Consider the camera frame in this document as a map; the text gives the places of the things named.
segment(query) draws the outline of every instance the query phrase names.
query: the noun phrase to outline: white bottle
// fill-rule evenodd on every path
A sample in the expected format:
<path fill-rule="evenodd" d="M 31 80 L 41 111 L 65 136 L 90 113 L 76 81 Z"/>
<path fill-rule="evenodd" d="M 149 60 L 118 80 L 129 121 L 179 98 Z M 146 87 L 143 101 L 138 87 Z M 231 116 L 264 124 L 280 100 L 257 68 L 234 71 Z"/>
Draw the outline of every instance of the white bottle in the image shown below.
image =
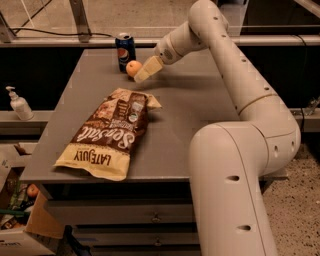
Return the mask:
<path fill-rule="evenodd" d="M 6 89 L 9 91 L 9 96 L 11 97 L 10 105 L 12 109 L 17 113 L 18 117 L 21 120 L 29 120 L 33 117 L 33 112 L 31 108 L 29 107 L 28 102 L 22 98 L 19 97 L 13 89 L 15 87 L 7 86 Z"/>

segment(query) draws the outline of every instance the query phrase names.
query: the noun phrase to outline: snack package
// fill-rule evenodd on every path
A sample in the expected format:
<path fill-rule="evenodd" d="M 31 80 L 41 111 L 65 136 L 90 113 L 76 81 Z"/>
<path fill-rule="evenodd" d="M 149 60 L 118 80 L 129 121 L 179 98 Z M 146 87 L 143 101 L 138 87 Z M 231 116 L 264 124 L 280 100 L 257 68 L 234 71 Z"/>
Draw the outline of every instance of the snack package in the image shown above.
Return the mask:
<path fill-rule="evenodd" d="M 130 152 L 148 127 L 148 110 L 161 108 L 153 95 L 118 88 L 82 125 L 55 166 L 85 169 L 113 181 L 126 178 Z"/>

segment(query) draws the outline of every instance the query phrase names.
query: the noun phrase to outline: soda can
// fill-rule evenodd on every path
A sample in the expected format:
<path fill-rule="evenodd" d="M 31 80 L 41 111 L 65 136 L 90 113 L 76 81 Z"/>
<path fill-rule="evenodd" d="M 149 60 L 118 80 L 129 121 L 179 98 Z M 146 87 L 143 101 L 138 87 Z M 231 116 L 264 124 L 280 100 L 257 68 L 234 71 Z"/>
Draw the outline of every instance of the soda can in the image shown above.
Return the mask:
<path fill-rule="evenodd" d="M 128 33 L 120 33 L 116 37 L 116 48 L 118 52 L 119 69 L 126 72 L 126 66 L 131 60 L 136 60 L 136 49 L 133 37 Z"/>

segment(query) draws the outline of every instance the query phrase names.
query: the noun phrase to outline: can lid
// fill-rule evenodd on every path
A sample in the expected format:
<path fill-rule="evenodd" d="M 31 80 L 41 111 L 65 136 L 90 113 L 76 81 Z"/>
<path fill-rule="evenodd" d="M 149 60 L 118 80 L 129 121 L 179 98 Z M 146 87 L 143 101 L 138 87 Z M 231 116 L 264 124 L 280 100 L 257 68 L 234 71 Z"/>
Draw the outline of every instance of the can lid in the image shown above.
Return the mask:
<path fill-rule="evenodd" d="M 131 38 L 131 35 L 129 33 L 120 33 L 118 36 L 117 36 L 118 39 L 120 40 L 129 40 Z"/>

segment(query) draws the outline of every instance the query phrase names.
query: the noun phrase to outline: black can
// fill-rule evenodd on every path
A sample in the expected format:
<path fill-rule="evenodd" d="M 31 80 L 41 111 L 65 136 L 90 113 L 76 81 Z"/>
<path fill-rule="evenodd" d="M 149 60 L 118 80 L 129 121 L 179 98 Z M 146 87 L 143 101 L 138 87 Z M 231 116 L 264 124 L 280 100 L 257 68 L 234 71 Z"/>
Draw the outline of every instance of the black can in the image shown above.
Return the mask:
<path fill-rule="evenodd" d="M 119 69 L 126 72 L 128 62 L 136 60 L 136 49 L 133 37 L 128 33 L 120 33 L 116 38 Z"/>

